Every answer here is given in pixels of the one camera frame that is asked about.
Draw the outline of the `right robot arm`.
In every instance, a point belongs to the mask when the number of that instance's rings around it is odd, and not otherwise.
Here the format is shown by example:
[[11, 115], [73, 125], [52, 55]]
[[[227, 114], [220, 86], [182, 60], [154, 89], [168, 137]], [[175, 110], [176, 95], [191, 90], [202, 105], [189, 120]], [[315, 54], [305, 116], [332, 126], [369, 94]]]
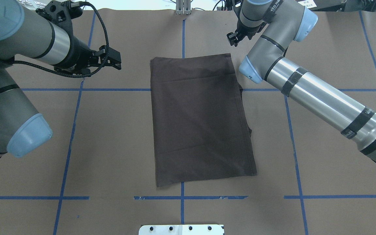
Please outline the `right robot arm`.
[[292, 98], [376, 163], [376, 112], [284, 56], [291, 42], [301, 42], [312, 31], [318, 16], [294, 0], [234, 0], [238, 18], [228, 33], [232, 46], [245, 37], [261, 36], [245, 56], [239, 71], [255, 83], [262, 81]]

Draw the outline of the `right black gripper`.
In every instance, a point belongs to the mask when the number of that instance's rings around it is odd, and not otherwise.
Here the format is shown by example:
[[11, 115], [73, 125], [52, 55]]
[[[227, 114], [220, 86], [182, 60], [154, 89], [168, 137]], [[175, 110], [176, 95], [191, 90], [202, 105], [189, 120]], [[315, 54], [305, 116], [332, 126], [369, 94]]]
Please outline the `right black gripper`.
[[238, 43], [242, 41], [245, 37], [249, 40], [252, 39], [257, 33], [260, 33], [265, 27], [264, 21], [259, 21], [256, 27], [248, 27], [243, 24], [240, 20], [237, 22], [237, 28], [235, 32], [227, 34], [227, 39], [231, 46], [238, 46]]

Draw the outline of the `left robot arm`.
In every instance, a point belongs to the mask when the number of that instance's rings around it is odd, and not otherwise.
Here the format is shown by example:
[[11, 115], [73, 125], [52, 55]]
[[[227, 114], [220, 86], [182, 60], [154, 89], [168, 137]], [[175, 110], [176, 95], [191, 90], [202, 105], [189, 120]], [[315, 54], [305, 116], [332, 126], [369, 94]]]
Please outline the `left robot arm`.
[[[98, 51], [73, 34], [72, 20], [89, 6], [97, 15], [106, 44]], [[105, 24], [86, 1], [50, 1], [35, 11], [16, 0], [0, 0], [0, 158], [21, 158], [52, 138], [53, 131], [7, 68], [22, 64], [68, 78], [92, 76], [109, 66], [121, 69], [120, 52], [109, 46]]]

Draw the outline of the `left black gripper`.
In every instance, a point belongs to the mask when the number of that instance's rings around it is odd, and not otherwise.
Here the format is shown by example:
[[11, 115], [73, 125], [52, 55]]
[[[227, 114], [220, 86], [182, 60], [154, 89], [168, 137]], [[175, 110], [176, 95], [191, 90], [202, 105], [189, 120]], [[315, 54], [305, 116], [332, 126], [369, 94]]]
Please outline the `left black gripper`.
[[121, 70], [120, 52], [103, 45], [98, 51], [91, 50], [88, 45], [77, 37], [71, 37], [72, 74], [90, 74], [90, 68], [112, 67]]

